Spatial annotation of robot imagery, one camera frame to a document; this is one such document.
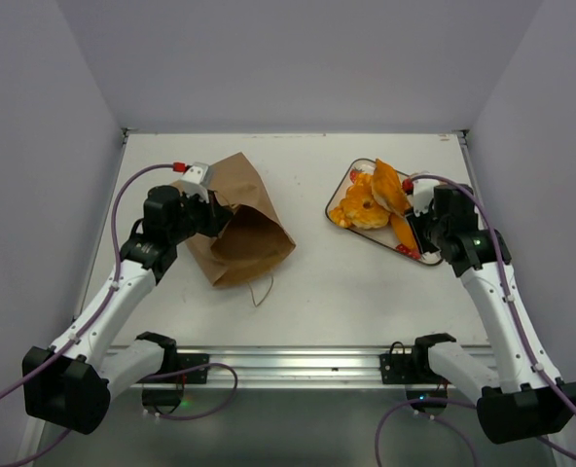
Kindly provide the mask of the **brown paper bag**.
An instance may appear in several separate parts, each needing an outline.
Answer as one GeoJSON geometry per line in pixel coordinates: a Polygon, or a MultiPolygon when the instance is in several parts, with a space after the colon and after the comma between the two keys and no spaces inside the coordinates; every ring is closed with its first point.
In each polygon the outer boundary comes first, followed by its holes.
{"type": "Polygon", "coordinates": [[[248,285],[271,276],[296,248],[253,164],[236,153],[212,164],[210,189],[233,218],[219,236],[197,234],[185,244],[211,286],[248,285]]]}

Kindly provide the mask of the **braided yellow fake bread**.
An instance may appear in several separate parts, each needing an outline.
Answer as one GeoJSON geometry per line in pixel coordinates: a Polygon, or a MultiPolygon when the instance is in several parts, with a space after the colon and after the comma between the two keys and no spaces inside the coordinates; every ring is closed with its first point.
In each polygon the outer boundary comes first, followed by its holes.
{"type": "Polygon", "coordinates": [[[340,228],[373,229],[375,216],[373,214],[374,198],[371,190],[372,175],[360,172],[353,183],[347,188],[339,205],[330,211],[332,222],[340,228]]]}

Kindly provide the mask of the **round orange fake bread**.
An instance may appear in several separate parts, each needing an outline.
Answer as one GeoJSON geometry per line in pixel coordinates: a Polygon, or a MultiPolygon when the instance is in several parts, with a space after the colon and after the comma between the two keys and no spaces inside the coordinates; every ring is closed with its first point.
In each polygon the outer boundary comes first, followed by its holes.
{"type": "Polygon", "coordinates": [[[388,163],[376,159],[371,179],[371,189],[375,201],[386,210],[403,217],[409,208],[408,198],[403,191],[397,171],[388,163]]]}

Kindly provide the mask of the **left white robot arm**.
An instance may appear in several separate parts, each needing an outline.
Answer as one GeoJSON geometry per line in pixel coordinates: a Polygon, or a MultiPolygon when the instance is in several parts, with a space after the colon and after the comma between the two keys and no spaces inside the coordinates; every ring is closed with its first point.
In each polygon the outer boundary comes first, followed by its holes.
{"type": "Polygon", "coordinates": [[[49,347],[33,346],[25,354],[21,369],[27,414],[90,434],[130,386],[143,379],[179,379],[172,338],[144,332],[125,350],[115,355],[108,350],[175,262],[178,245],[195,235],[219,236],[233,216],[213,192],[187,196],[170,185],[150,190],[142,218],[117,249],[111,275],[97,295],[49,347]]]}

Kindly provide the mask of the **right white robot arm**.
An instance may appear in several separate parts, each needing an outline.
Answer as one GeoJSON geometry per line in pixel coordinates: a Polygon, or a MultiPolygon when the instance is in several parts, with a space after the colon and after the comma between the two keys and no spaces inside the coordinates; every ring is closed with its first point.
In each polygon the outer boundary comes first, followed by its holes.
{"type": "Polygon", "coordinates": [[[517,289],[511,256],[466,185],[417,177],[407,221],[421,253],[437,253],[453,269],[478,311],[495,367],[456,339],[432,334],[410,350],[381,355],[385,383],[451,383],[475,405],[495,444],[561,431],[576,412],[576,382],[566,382],[547,355],[517,289]]]}

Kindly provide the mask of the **long orange fake baguette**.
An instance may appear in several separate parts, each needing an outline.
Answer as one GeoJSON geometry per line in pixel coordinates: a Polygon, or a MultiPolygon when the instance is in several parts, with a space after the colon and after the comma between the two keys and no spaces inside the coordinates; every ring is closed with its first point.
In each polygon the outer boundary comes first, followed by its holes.
{"type": "Polygon", "coordinates": [[[417,249],[413,231],[404,217],[392,213],[390,215],[390,225],[401,244],[410,250],[417,249]]]}

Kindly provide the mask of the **flower ring fake bread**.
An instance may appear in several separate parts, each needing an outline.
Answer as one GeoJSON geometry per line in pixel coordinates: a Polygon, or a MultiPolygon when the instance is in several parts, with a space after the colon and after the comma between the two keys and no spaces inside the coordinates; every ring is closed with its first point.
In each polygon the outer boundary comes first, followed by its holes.
{"type": "Polygon", "coordinates": [[[389,222],[390,213],[375,201],[371,189],[365,185],[349,187],[340,207],[348,221],[359,229],[380,229],[389,222]]]}

